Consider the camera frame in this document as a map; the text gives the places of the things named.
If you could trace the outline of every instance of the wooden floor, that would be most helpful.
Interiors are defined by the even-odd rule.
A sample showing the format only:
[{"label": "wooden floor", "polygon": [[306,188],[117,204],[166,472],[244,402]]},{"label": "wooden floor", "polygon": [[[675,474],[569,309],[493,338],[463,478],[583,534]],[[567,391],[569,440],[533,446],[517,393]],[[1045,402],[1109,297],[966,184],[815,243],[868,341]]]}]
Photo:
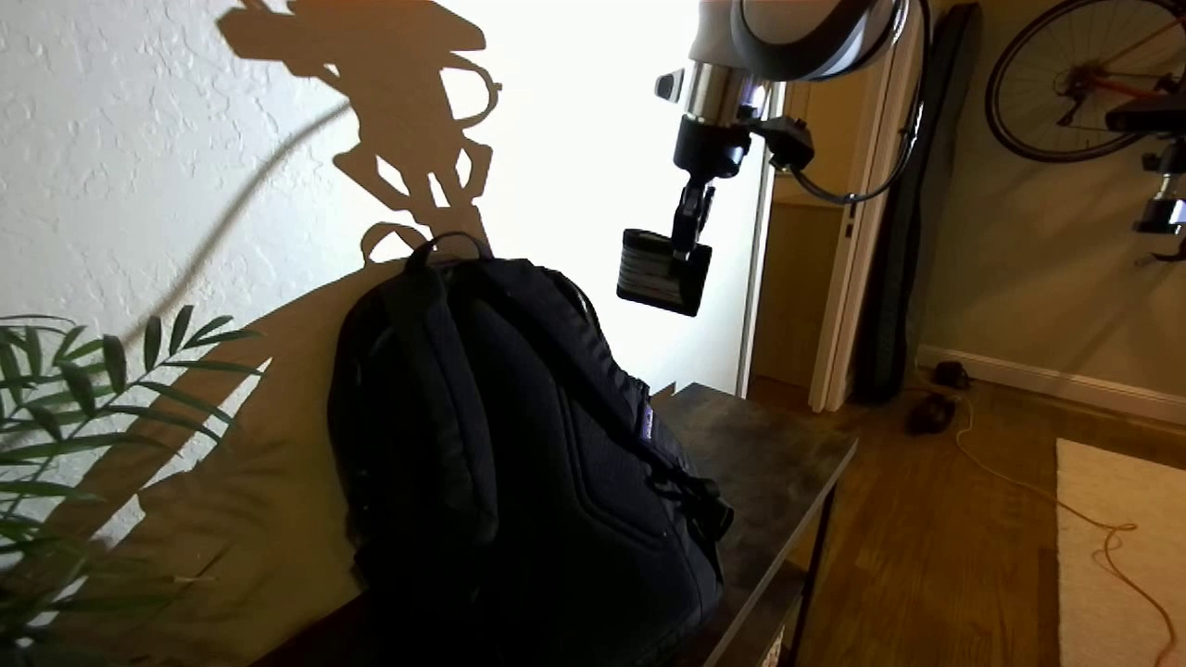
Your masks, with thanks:
[{"label": "wooden floor", "polygon": [[[960,430],[910,436],[884,407],[810,420],[858,436],[840,478],[803,667],[1055,667],[1055,436],[1186,466],[1186,433],[973,383]],[[755,383],[771,411],[795,391]]]}]

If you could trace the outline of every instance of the black backpack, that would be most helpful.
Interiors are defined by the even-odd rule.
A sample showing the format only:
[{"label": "black backpack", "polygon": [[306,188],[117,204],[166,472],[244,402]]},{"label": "black backpack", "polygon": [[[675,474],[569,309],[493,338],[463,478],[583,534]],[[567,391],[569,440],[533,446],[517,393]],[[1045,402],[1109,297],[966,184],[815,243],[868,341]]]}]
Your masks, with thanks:
[{"label": "black backpack", "polygon": [[435,244],[349,313],[330,391],[376,665],[667,665],[729,509],[573,283]]}]

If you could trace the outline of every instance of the backpack strap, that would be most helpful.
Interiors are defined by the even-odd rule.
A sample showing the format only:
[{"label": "backpack strap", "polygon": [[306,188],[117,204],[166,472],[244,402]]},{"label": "backpack strap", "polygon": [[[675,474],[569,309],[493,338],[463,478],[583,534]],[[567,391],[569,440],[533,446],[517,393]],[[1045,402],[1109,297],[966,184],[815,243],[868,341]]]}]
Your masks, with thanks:
[{"label": "backpack strap", "polygon": [[448,313],[448,287],[427,266],[438,243],[410,251],[402,273],[380,299],[389,338],[402,349],[402,365],[421,397],[439,512],[472,544],[489,544],[496,537],[493,440],[467,349]]},{"label": "backpack strap", "polygon": [[438,233],[435,243],[418,244],[418,249],[409,257],[409,271],[427,271],[428,259],[435,259],[435,251],[438,251],[443,243],[453,243],[453,239],[472,243],[472,244],[474,244],[474,257],[478,257],[483,264],[493,259],[493,251],[489,251],[489,244],[485,244],[483,239],[463,233],[463,231],[448,231],[448,233]]}]

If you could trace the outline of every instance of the white wall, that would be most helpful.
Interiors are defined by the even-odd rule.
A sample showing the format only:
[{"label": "white wall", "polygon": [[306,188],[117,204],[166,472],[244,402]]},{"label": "white wall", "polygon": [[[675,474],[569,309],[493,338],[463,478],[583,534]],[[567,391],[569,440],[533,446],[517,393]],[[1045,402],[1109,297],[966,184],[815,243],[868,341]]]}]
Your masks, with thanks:
[{"label": "white wall", "polygon": [[[238,59],[215,30],[227,9],[0,4],[0,313],[132,333],[149,313],[195,299],[247,322],[355,271],[374,219],[409,219],[330,167],[355,141],[351,115],[315,128],[342,97]],[[474,59],[505,82],[472,131],[493,144],[478,204],[496,251],[577,277],[632,373],[734,391],[755,160],[717,192],[699,320],[612,297],[621,225],[667,233],[682,184],[675,109],[651,77],[682,65],[693,4],[453,9],[485,30]]]},{"label": "white wall", "polygon": [[1040,9],[1050,4],[981,4],[986,33],[960,119],[924,345],[931,357],[966,357],[981,380],[1182,420],[1186,266],[1146,264],[1176,243],[1129,233],[1155,184],[1137,157],[1160,144],[1051,167],[989,139],[986,75]]},{"label": "white wall", "polygon": [[[117,554],[194,582],[162,617],[111,643],[183,665],[247,665],[355,597],[321,407],[338,322],[386,273],[358,271],[358,239],[376,219],[410,219],[330,165],[355,144],[338,93],[229,54],[215,30],[229,9],[0,4],[0,314],[54,313],[132,338],[152,313],[194,299],[204,314],[253,322],[257,338],[229,357],[270,359],[201,466],[184,459],[194,472],[159,474],[175,472],[166,453],[131,453],[132,462],[103,457],[89,472],[89,485],[124,501],[122,512],[144,512],[117,512],[100,534],[124,534]],[[755,157],[714,198],[699,320],[615,299],[621,225],[667,233],[682,188],[671,167],[678,113],[651,97],[651,77],[682,67],[693,4],[448,9],[485,30],[485,54],[467,56],[505,86],[499,109],[472,131],[493,144],[478,199],[493,249],[583,283],[627,371],[651,385],[738,391]],[[400,86],[397,54],[409,44],[376,36],[370,47],[394,54],[376,77]],[[474,105],[467,86],[467,75],[453,82],[456,113]]]}]

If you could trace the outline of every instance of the bicycle wheel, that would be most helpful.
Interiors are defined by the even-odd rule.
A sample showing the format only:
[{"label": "bicycle wheel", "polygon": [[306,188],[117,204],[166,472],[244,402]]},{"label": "bicycle wheel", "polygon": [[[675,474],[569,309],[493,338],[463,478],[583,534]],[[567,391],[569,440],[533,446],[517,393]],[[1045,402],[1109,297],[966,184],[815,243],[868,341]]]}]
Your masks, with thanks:
[{"label": "bicycle wheel", "polygon": [[1176,0],[1068,0],[1007,42],[986,88],[995,141],[1039,165],[1120,154],[1140,135],[1109,131],[1128,102],[1179,86],[1186,54]]}]

